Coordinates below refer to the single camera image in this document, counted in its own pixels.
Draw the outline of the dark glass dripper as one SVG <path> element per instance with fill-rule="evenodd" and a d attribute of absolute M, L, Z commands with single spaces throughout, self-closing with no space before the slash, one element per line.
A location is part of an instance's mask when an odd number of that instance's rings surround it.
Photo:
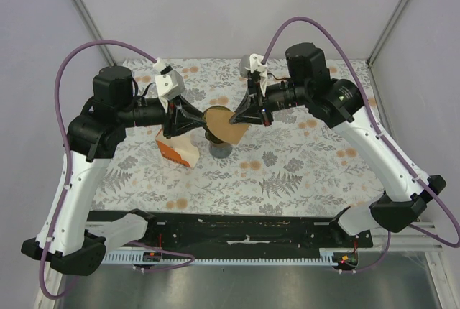
<path fill-rule="evenodd" d="M 212 106 L 205 110 L 206 132 L 209 138 L 215 143 L 232 143 L 233 125 L 229 119 L 233 112 L 224 106 Z"/>

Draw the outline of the brown paper coffee filter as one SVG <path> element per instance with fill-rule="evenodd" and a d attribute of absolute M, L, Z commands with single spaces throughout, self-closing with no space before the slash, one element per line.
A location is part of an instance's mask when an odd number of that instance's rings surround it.
<path fill-rule="evenodd" d="M 214 106 L 206 110 L 206 126 L 210 133 L 223 142 L 238 144 L 249 129 L 249 124 L 231 124 L 234 112 L 224 107 Z"/>

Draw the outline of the orange coffee filter box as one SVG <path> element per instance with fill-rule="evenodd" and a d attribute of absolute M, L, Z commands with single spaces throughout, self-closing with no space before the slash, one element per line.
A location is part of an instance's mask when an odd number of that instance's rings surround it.
<path fill-rule="evenodd" d="M 155 141 L 161 155 L 165 159 L 185 167 L 193 169 L 200 158 L 199 149 L 192 144 L 189 134 L 183 134 L 168 139 L 161 129 L 157 133 Z"/>

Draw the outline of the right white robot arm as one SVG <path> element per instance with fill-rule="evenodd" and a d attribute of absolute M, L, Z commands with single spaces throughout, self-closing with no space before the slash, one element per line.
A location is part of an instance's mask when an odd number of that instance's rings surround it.
<path fill-rule="evenodd" d="M 304 42 L 289 47 L 285 57 L 290 75 L 273 85 L 267 84 L 267 66 L 261 55 L 241 59 L 239 70 L 247 79 L 247 92 L 230 123 L 270 126 L 273 112 L 304 106 L 356 149 L 383 184 L 384 192 L 334 217 L 328 234 L 334 245 L 347 246 L 355 235 L 368 229 L 382 227 L 397 233 L 415 222 L 446 187 L 443 177 L 428 175 L 417 167 L 412 175 L 405 168 L 410 158 L 366 110 L 357 86 L 330 76 L 323 50 Z"/>

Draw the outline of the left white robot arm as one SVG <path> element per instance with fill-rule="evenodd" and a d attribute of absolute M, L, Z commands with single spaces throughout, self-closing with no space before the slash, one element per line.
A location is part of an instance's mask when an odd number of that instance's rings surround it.
<path fill-rule="evenodd" d="M 47 220 L 36 238 L 23 242 L 21 252 L 63 275 L 88 276 L 125 244 L 153 245 L 160 234 L 151 213 L 134 209 L 93 229 L 86 228 L 86 220 L 126 130 L 165 121 L 158 99 L 138 96 L 130 69 L 100 70 L 93 96 L 64 132 L 63 171 Z"/>

